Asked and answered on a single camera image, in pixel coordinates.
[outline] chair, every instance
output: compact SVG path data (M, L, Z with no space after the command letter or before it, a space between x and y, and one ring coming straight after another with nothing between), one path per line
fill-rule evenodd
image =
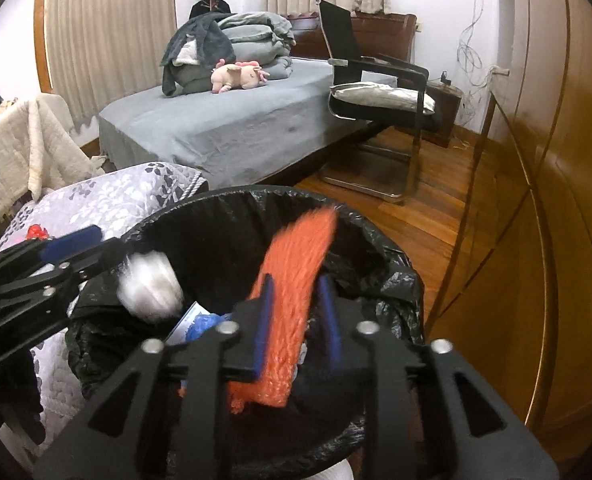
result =
M397 77L399 88L418 92L415 111L347 103L329 96L329 110L340 119L377 123L372 134L389 126L413 128L409 153L379 146L373 140L339 150L320 170L323 181L336 186L376 196L387 202L401 202L415 183L419 165L422 131L436 132L441 126L438 110L423 114L429 71L391 56L361 56L353 34L351 12L324 0L317 0L320 26L327 42L329 64L333 66L333 84L359 82L362 72L376 72Z

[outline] black trash bag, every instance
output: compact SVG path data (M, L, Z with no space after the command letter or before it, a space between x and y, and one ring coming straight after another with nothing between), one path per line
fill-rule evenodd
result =
M249 296L273 236L304 212L333 205L335 237L323 263L339 296L359 301L367 319L422 343L423 283L405 253L348 206L290 187L245 186L177 203L124 235L130 251L167 254L189 307L225 314ZM69 365L88 399L146 338L165 338L174 321L151 325L116 297L116 271L84 288L66 334ZM315 314L307 357L286 408L250 404L232 415L228 454L234 479L300 479L349 456L364 439L364 391L314 384L308 373L324 352Z

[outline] cream fleece blanket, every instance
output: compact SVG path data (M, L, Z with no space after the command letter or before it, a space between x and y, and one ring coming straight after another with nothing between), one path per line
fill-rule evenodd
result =
M0 115L0 219L28 190L59 189L96 174L69 136L74 121L64 99L38 94Z

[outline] orange netting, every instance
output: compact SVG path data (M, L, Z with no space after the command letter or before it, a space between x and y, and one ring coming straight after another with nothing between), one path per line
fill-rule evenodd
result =
M311 293L316 275L333 240L336 211L319 209L301 216L276 234L250 298L260 296L265 274L275 287L265 368L255 383L229 383L231 411L240 413L246 402L283 408L291 392L291 378L305 338Z

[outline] stuffed animal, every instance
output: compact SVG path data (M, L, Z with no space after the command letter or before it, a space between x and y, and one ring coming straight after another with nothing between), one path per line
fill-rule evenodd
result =
M260 83L267 82L268 75L256 61L226 64L225 60L221 59L211 75L213 85L211 91L214 94L221 94L232 88L244 90L256 88Z

